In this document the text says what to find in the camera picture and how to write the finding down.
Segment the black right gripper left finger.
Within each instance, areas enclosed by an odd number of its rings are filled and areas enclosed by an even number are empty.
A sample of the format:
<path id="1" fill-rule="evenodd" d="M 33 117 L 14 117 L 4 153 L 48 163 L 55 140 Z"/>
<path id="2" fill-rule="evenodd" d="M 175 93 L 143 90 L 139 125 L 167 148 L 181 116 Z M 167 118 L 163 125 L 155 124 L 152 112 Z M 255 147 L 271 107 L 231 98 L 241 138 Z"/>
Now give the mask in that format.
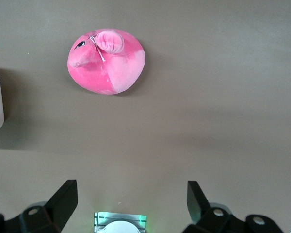
<path id="1" fill-rule="evenodd" d="M 0 233 L 60 233 L 77 205 L 77 181 L 67 180 L 48 201 L 32 204 L 9 220 L 0 214 Z"/>

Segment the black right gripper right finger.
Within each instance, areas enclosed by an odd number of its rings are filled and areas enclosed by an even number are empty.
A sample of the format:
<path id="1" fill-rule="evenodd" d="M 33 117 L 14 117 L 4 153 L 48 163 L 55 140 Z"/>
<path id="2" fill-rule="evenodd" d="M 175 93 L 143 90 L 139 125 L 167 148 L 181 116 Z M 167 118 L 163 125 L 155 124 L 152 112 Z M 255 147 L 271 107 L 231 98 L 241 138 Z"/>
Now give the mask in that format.
<path id="1" fill-rule="evenodd" d="M 281 233 L 281 228 L 263 215 L 248 215 L 244 221 L 227 208 L 211 205 L 196 181 L 188 181 L 187 207 L 192 224 L 184 233 Z"/>

